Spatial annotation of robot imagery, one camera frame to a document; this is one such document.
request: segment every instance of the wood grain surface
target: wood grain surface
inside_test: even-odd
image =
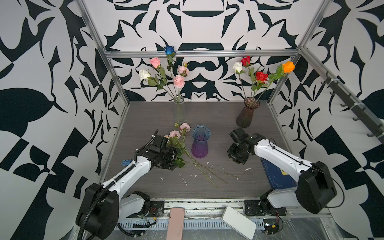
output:
[[[196,199],[196,198],[253,198],[260,197],[271,187],[264,168],[257,156],[251,156],[245,165],[228,160],[227,150],[233,143],[229,133],[238,126],[236,117],[242,110],[242,102],[189,102],[185,103],[188,116],[186,122],[193,129],[203,124],[210,128],[211,138],[208,140],[209,153],[198,161],[213,169],[218,169],[238,176],[238,178],[215,172],[227,184],[209,174],[219,186],[216,188],[193,164],[186,164],[174,171],[154,167],[142,176],[125,194],[139,190],[148,194],[152,199]],[[112,161],[106,174],[110,179],[124,167],[123,160],[132,159],[136,148],[142,147],[149,141],[156,129],[159,135],[168,135],[175,130],[173,119],[174,103],[131,102],[117,142]],[[267,138],[273,138],[276,144],[285,149],[281,135],[272,118],[266,102],[255,110],[253,121],[245,132],[258,132]],[[187,134],[186,146],[191,149],[193,138]]]

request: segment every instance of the white rose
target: white rose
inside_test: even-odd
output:
[[[139,71],[139,78],[141,80],[148,80],[148,77],[150,77],[151,74],[147,71],[147,70],[144,70],[144,69],[140,69]]]
[[[241,72],[243,70],[243,65],[239,62],[235,62],[235,64],[233,65],[233,69],[238,72]]]

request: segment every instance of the blue object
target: blue object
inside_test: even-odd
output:
[[[131,162],[132,162],[132,159],[130,159],[130,160],[124,160],[124,161],[121,162],[121,165],[122,165],[122,166],[128,166],[128,165],[131,164]]]
[[[207,140],[211,137],[211,130],[204,125],[197,125],[192,131],[192,137],[195,139],[192,144],[192,155],[197,158],[203,158],[208,154]]]
[[[272,189],[285,189],[297,186],[297,183],[291,176],[287,173],[283,173],[280,168],[273,165],[271,162],[262,158],[262,164]]]
[[[166,48],[165,48],[165,52],[166,52],[167,55],[170,55],[170,54],[174,53],[175,50],[174,50],[174,48],[171,47],[171,46],[166,46]]]

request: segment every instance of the wall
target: wall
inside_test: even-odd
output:
[[[383,119],[381,65],[384,5],[380,0],[335,0],[308,44],[378,117]],[[331,96],[323,79],[300,58],[274,102],[293,153],[327,164],[345,191],[329,209],[346,237],[384,237],[384,146],[355,115]],[[342,193],[328,205],[342,201]]]
[[[107,50],[255,50],[295,49],[320,0],[85,0]],[[241,58],[178,58],[193,61],[183,89],[188,99],[241,100],[241,85],[232,69]],[[264,73],[274,72],[289,57],[254,57]],[[148,59],[115,59],[124,89],[132,101],[170,100],[164,90],[148,87],[137,71]],[[251,80],[245,78],[244,85]],[[262,99],[268,99],[274,85]]]
[[[124,103],[72,0],[0,3],[2,239],[66,239]]]

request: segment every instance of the vase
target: vase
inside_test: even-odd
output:
[[[197,125],[192,131],[192,137],[192,155],[196,158],[205,157],[208,154],[207,141],[211,137],[211,130],[207,126]]]
[[[260,102],[255,98],[249,97],[244,99],[244,108],[237,116],[236,124],[239,127],[249,127],[252,122],[253,111],[260,106]]]
[[[187,110],[185,109],[183,96],[176,96],[173,102],[174,102],[173,115],[175,118],[175,122],[179,124],[184,123],[185,120],[187,119]]]

